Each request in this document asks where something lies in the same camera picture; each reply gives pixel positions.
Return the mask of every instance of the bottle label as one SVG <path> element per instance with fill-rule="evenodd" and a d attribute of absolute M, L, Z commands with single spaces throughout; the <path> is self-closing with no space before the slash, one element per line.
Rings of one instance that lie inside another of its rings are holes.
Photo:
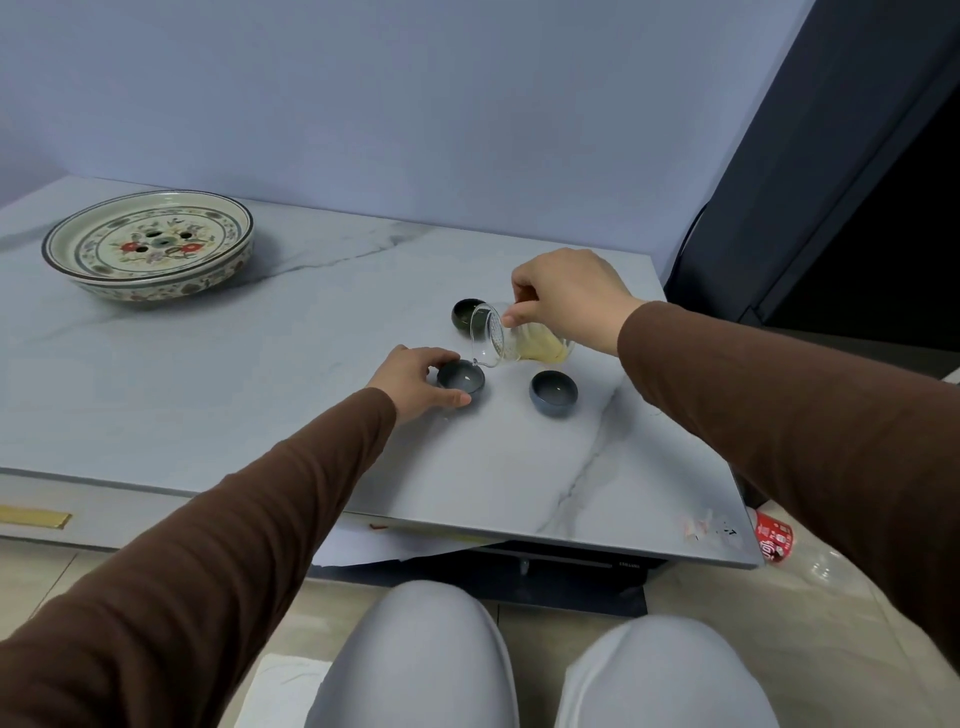
<path fill-rule="evenodd" d="M 779 564 L 790 555 L 793 548 L 793 528 L 765 513 L 756 512 L 754 526 L 756 540 L 763 551 L 763 558 L 771 564 Z"/>

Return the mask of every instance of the brown long-sleeve shirt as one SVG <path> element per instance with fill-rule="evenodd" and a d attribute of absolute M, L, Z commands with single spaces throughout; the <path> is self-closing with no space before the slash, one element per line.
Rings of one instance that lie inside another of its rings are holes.
<path fill-rule="evenodd" d="M 667 303 L 618 350 L 645 399 L 960 665 L 960 391 Z M 352 395 L 51 600 L 0 643 L 0 725 L 215 724 L 395 419 Z"/>

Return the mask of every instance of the marble table top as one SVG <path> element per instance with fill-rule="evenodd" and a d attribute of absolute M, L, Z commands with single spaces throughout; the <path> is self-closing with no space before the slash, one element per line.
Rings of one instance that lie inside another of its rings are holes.
<path fill-rule="evenodd" d="M 362 387 L 390 348 L 445 346 L 462 298 L 511 297 L 510 271 L 560 246 L 248 202 L 251 265 L 175 303 L 99 300 L 47 268 L 62 217 L 144 185 L 66 177 L 0 209 L 0 470 L 198 492 Z M 646 255 L 604 252 L 662 300 Z M 534 362 L 488 371 L 475 406 L 401 427 L 348 511 L 452 532 L 754 566 L 724 461 L 577 348 L 565 420 L 527 396 Z"/>

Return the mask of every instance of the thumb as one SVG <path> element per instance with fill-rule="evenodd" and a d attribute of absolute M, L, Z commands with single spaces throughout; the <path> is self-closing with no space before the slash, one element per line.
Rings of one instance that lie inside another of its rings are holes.
<path fill-rule="evenodd" d="M 520 324 L 530 324 L 539 321 L 540 318 L 539 301 L 521 301 L 514 303 L 510 308 L 503 312 L 500 321 L 507 328 L 518 327 Z"/>
<path fill-rule="evenodd" d="M 438 407 L 464 407 L 470 404 L 471 397 L 466 392 L 459 389 L 441 389 L 436 388 L 434 404 Z"/>

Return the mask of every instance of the paper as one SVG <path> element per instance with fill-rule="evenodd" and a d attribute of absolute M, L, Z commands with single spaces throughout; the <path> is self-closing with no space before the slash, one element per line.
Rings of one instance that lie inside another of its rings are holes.
<path fill-rule="evenodd" d="M 473 537 L 444 538 L 394 527 L 370 525 L 341 517 L 314 554 L 318 567 L 347 567 L 380 561 L 406 561 L 418 556 L 437 556 L 476 546 L 497 543 L 496 539 Z"/>
<path fill-rule="evenodd" d="M 294 655 L 264 655 L 234 728 L 303 728 L 330 665 Z"/>

